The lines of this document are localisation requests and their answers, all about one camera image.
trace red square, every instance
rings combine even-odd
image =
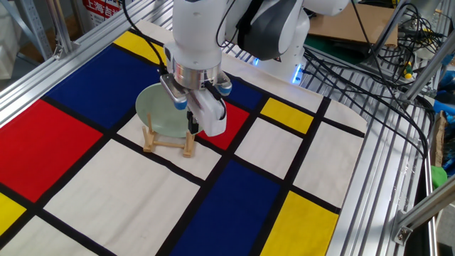
[[[36,202],[101,136],[39,100],[0,129],[0,182]]]
[[[198,136],[212,142],[215,146],[220,149],[226,150],[230,145],[230,142],[234,139],[235,135],[239,132],[245,120],[248,118],[248,112],[241,110],[236,106],[226,102],[226,111],[227,111],[227,122],[226,122],[226,131],[220,135],[214,137],[208,137],[204,131],[202,131]]]

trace black line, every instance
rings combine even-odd
[[[43,208],[110,140],[103,135],[95,142],[43,195],[36,201],[36,206]]]
[[[186,180],[190,181],[191,183],[194,183],[194,184],[199,185],[199,186],[202,186],[202,184],[204,183],[203,179],[201,179],[201,178],[199,178],[197,176],[194,176],[193,174],[183,170],[182,168],[178,167],[177,165],[175,165],[174,163],[172,163],[168,159],[165,159],[164,157],[161,157],[161,156],[159,156],[157,154],[154,154],[154,153],[144,152],[144,150],[143,150],[143,148],[141,146],[139,146],[138,144],[136,144],[136,143],[134,143],[134,142],[132,142],[132,141],[130,141],[130,140],[118,135],[118,134],[115,134],[112,138],[116,142],[119,142],[120,144],[122,144],[122,145],[126,146],[127,148],[131,149],[132,151],[135,151],[136,153],[141,154],[142,156],[145,156],[146,158],[154,161],[157,164],[165,166],[166,168],[168,168],[173,173],[179,175],[182,178],[185,178]]]
[[[279,128],[289,132],[289,133],[292,133],[293,135],[299,137],[299,138],[302,138],[302,139],[305,139],[305,134],[297,131],[296,129],[292,129],[291,127],[288,127],[287,125],[281,123],[281,122],[278,122],[277,120],[271,118],[271,117],[268,117],[266,115],[263,115],[263,114],[260,114],[259,117],[271,124],[273,124],[274,126],[278,126]]]
[[[238,155],[233,155],[232,160],[234,160],[237,163],[239,163],[240,165],[248,168],[249,170],[254,171],[255,173],[259,174],[260,176],[263,176],[263,177],[269,179],[270,181],[275,182],[278,185],[281,185],[281,186],[284,185],[284,181],[281,178],[271,174],[268,171],[265,171],[264,169],[262,169],[258,166],[255,166],[254,164],[251,164],[250,162],[239,157]]]
[[[125,126],[129,120],[131,120],[134,115],[136,114],[136,106],[132,106],[128,112],[120,118],[119,121],[117,121],[116,124],[112,125],[112,127],[109,129],[109,133],[111,134],[116,134],[123,126]]]
[[[4,184],[0,183],[0,193],[9,197],[11,200],[17,202],[23,206],[26,211],[21,215],[21,217],[11,225],[8,230],[6,230],[0,236],[0,250],[13,239],[17,233],[36,215],[39,218],[43,219],[48,224],[52,225],[55,229],[67,235],[69,238],[80,243],[83,247],[88,250],[98,254],[98,255],[114,255],[108,249],[96,243],[94,240],[91,240],[87,236],[83,235],[79,231],[71,228],[68,224],[65,224],[63,221],[59,220],[55,216],[51,215],[47,211],[43,210],[42,206],[38,203],[32,203],[27,198],[8,188]]]
[[[279,212],[283,207],[283,204],[286,200],[286,197],[291,190],[292,184],[299,172],[300,166],[304,161],[306,153],[316,135],[316,132],[319,128],[319,125],[322,122],[322,118],[325,115],[328,106],[330,104],[330,99],[324,97],[321,104],[319,105],[318,111],[314,115],[313,121],[308,128],[306,133],[306,138],[302,141],[299,149],[297,150],[296,156],[287,171],[286,176],[284,177],[283,186],[279,189],[278,195],[273,202],[272,208],[270,209],[267,217],[264,221],[264,224],[261,227],[259,235],[257,236],[252,249],[249,253],[250,256],[260,255],[264,245],[269,237],[270,232],[272,231],[273,225],[275,224],[276,219],[278,218]]]
[[[128,31],[131,32],[131,33],[133,33],[133,34],[136,35],[136,36],[139,36],[139,33],[138,33],[136,30],[134,30],[133,28],[130,28]],[[147,38],[147,40],[151,41],[152,43],[154,43],[154,44],[156,44],[156,45],[158,45],[158,46],[161,46],[161,47],[164,46],[164,43],[162,43],[162,42],[160,42],[160,41],[157,41],[156,39],[153,39],[153,38],[149,37],[148,35],[145,35],[145,34],[144,34],[143,36],[144,36],[145,38]]]
[[[223,155],[225,154],[225,151],[223,149],[220,149],[219,147],[215,146],[212,142],[209,142],[208,140],[205,140],[199,136],[196,135],[194,138],[195,142],[198,142],[202,146],[208,147],[209,149],[212,149],[214,152]]]
[[[196,193],[193,200],[190,202],[188,207],[183,212],[177,224],[173,227],[172,231],[169,233],[168,237],[159,248],[159,251],[156,253],[156,256],[161,255],[167,256],[171,254],[172,249],[176,246],[183,232],[185,232],[186,227],[188,227],[194,215],[198,212],[200,205],[203,203],[207,195],[212,190],[212,187],[215,185],[215,182],[218,180],[221,173],[224,171],[225,167],[229,163],[229,160],[230,157],[227,155],[221,157],[221,159],[218,161],[218,163],[215,165],[213,170],[208,175],[203,185],[199,188],[199,191]]]
[[[6,246],[21,229],[35,216],[32,210],[26,210],[3,234],[0,235],[0,250]]]
[[[221,173],[224,171],[225,167],[229,163],[231,159],[234,158],[234,153],[240,145],[240,142],[245,138],[248,130],[250,130],[251,126],[255,122],[257,115],[260,113],[261,109],[264,107],[265,103],[267,102],[267,97],[262,97],[262,99],[257,104],[256,108],[253,110],[252,113],[248,115],[247,120],[243,123],[242,127],[240,128],[239,132],[235,135],[234,139],[231,141],[229,147],[226,149],[225,153],[219,152],[218,150],[214,150],[219,154],[222,154],[221,159],[215,165],[213,170],[208,175],[205,182],[200,187],[199,191],[178,220],[177,224],[174,226],[171,233],[168,235],[166,240],[164,241],[163,245],[160,247],[159,251],[156,253],[157,256],[159,255],[170,255],[172,249],[177,244],[178,240],[182,236],[183,232],[185,231],[186,227],[190,224],[191,220],[193,219],[194,215],[197,213],[200,205],[205,200],[207,195],[210,193],[213,185],[220,177]],[[213,144],[205,143],[204,145],[208,146],[209,148],[213,148]]]
[[[113,252],[109,251],[47,211],[40,210],[37,212],[37,216],[97,255],[115,255]]]
[[[290,106],[290,107],[293,107],[293,108],[295,108],[295,109],[297,109],[297,110],[300,110],[301,112],[303,112],[303,113],[305,113],[305,114],[309,114],[309,115],[311,115],[311,116],[314,116],[314,115],[315,115],[314,112],[312,112],[312,111],[310,111],[310,110],[308,110],[308,109],[306,109],[306,108],[300,107],[300,106],[298,106],[297,104],[292,103],[292,102],[290,102],[290,101],[288,101],[288,100],[285,100],[285,99],[283,99],[283,98],[281,98],[281,97],[278,97],[278,96],[272,94],[271,92],[268,92],[268,91],[266,91],[266,90],[264,90],[264,89],[262,89],[262,88],[260,88],[260,87],[258,87],[258,86],[256,86],[256,85],[253,85],[253,84],[251,84],[251,83],[249,83],[249,82],[243,80],[242,78],[236,77],[236,76],[231,75],[231,74],[229,74],[229,73],[226,73],[226,75],[227,75],[231,80],[237,80],[237,81],[240,82],[241,84],[243,84],[243,85],[245,85],[245,86],[247,86],[247,87],[250,87],[250,88],[253,89],[253,90],[256,90],[256,91],[258,91],[258,92],[261,92],[264,96],[268,96],[268,97],[270,97],[270,98],[272,98],[272,99],[274,99],[274,100],[278,100],[278,101],[280,101],[280,102],[283,102],[284,104],[286,104],[286,105],[288,105],[288,106]]]
[[[259,100],[259,102],[256,105],[256,108],[253,111],[251,111],[251,113],[248,115],[247,119],[243,123],[242,127],[240,127],[238,133],[235,135],[234,139],[230,142],[229,147],[226,149],[227,154],[230,154],[231,156],[234,155],[235,151],[239,147],[240,143],[242,143],[251,126],[255,123],[255,120],[259,116],[262,108],[265,106],[265,103],[267,103],[268,99],[269,99],[268,97],[262,96],[262,98]]]
[[[313,121],[310,124],[310,127],[308,128],[308,132],[306,133],[306,138],[303,140],[301,143],[299,150],[297,150],[297,154],[294,157],[294,160],[292,160],[291,166],[289,167],[289,170],[287,171],[286,177],[284,177],[284,180],[289,184],[292,185],[297,173],[299,172],[300,166],[304,161],[304,158],[306,156],[306,153],[308,153],[308,150],[310,148],[310,145],[316,136],[316,133],[319,129],[319,126],[322,123],[322,118],[325,115],[328,106],[330,105],[330,99],[327,97],[324,97],[321,105],[318,108],[318,111],[316,115],[313,118]]]
[[[328,118],[323,118],[322,119],[322,122],[325,122],[326,124],[329,124],[333,127],[336,127],[344,132],[347,132],[349,134],[352,134],[354,136],[357,136],[357,137],[360,137],[360,138],[365,138],[365,133],[355,129],[355,128],[352,128],[352,127],[349,127],[347,125],[344,125],[344,124],[340,124],[339,122],[335,122],[333,120],[330,120]]]
[[[92,127],[93,129],[96,129],[99,132],[105,133],[107,131],[107,129],[104,128],[101,124],[98,124],[95,121],[92,121],[91,119],[87,118],[83,114],[80,114],[79,112],[76,112],[75,110],[73,110],[69,107],[66,107],[64,104],[60,103],[57,100],[54,100],[52,97],[45,96],[45,97],[42,97],[41,100],[44,102],[47,102],[49,105],[68,114],[69,116],[77,119],[79,122],[83,122],[84,124]]]
[[[319,197],[317,197],[313,194],[310,194],[310,193],[302,190],[299,187],[291,186],[291,191],[305,199],[308,199],[312,203],[315,203],[318,206],[321,206],[322,208],[331,211],[332,213],[340,214],[340,212],[341,212],[341,208],[338,208],[331,203],[327,203],[324,200],[320,199]]]

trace red sign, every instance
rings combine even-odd
[[[120,11],[119,7],[107,4],[105,1],[112,0],[82,0],[82,3],[88,11],[105,18],[110,18],[112,15]]]

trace cardboard box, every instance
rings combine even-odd
[[[368,40],[371,43],[376,43],[385,26],[392,18],[394,9],[366,4],[357,4],[356,6]],[[367,42],[352,4],[348,4],[337,16],[317,15],[312,18],[310,20],[309,34],[361,43]],[[398,46],[398,27],[393,29],[385,44],[387,46]]]
[[[436,115],[434,131],[432,137],[432,146],[430,149],[430,163],[435,167],[442,167],[443,148],[444,148],[444,130],[447,126],[447,119],[444,111]]]

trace mondrian pattern mat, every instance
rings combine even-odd
[[[231,73],[224,134],[144,153],[154,62],[126,32],[0,129],[0,255],[325,255],[365,123]]]

